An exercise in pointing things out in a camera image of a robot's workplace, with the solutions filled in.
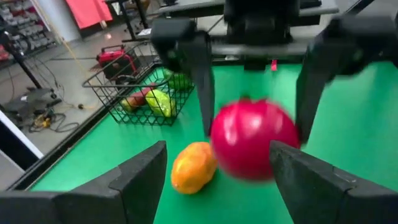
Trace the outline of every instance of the green table surface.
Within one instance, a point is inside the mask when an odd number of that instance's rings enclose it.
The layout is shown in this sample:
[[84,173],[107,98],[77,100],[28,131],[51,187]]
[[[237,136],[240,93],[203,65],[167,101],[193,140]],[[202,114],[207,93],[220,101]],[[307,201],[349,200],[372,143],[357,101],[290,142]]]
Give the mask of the green table surface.
[[[214,67],[216,111],[242,94],[268,97],[291,115],[301,65],[247,72],[242,66]],[[398,190],[398,70],[374,63],[354,78],[338,78],[323,93],[303,150],[360,177]],[[202,131],[196,91],[173,126],[117,124],[107,116],[32,190],[71,190],[116,167],[158,140],[166,140],[167,175],[155,223],[291,223],[275,183],[251,184],[218,170],[196,195],[177,193],[170,172],[177,154]]]

